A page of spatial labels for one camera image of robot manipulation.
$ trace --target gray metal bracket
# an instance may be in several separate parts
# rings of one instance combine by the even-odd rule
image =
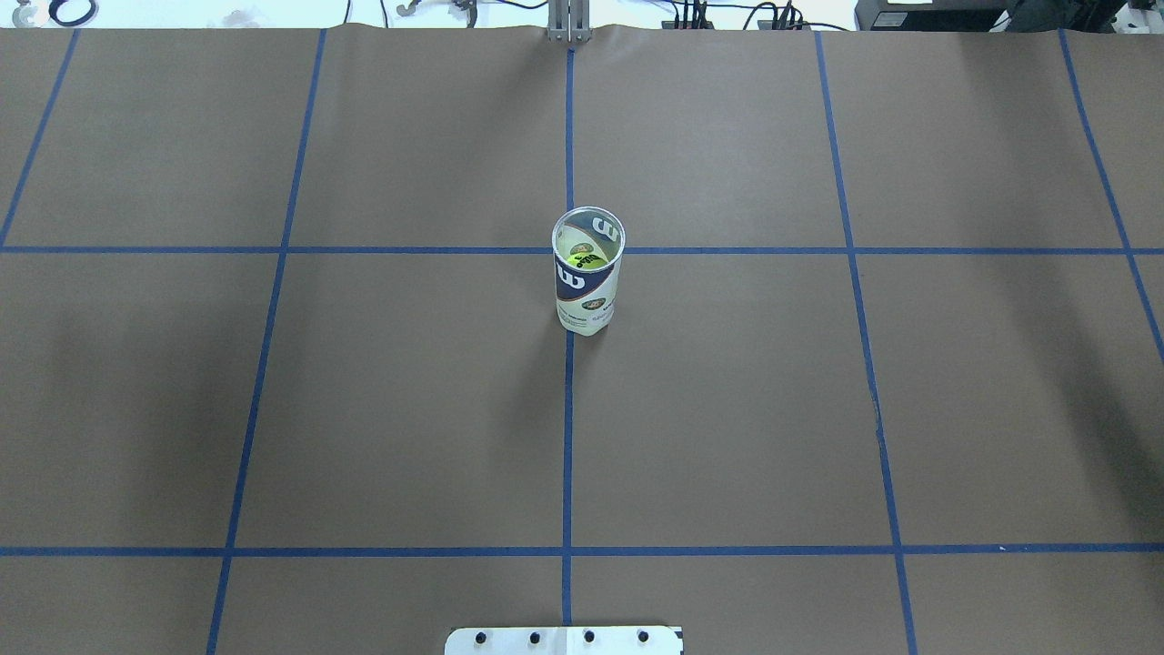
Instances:
[[[546,35],[561,43],[590,41],[590,0],[549,0]]]

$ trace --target black ring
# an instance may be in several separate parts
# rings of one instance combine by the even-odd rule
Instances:
[[[68,1],[69,0],[52,0],[49,2],[49,17],[61,27],[77,27],[79,24],[84,24],[97,14],[97,0],[88,0],[88,10],[85,12],[84,16],[74,21],[63,21],[57,17],[57,12],[61,9],[61,6]]]

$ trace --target horizontal blue line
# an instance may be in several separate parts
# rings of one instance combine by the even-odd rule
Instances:
[[[14,254],[278,254],[279,245],[0,245]],[[548,255],[547,247],[489,245],[289,245],[290,254]],[[1164,255],[1164,248],[974,248],[859,245],[858,255]],[[843,245],[627,247],[634,255],[844,255]]]
[[[890,544],[871,546],[558,546],[531,547],[239,547],[169,548],[120,546],[0,547],[0,557],[779,557],[894,555]],[[904,555],[1008,555],[1031,553],[1164,553],[1164,542],[1145,543],[946,543],[903,544]]]

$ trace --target white metal plate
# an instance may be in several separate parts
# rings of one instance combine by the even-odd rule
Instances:
[[[682,655],[682,635],[667,626],[460,628],[445,655]]]

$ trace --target table surface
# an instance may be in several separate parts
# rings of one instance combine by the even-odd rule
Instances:
[[[0,34],[0,652],[1157,650],[1162,54]]]

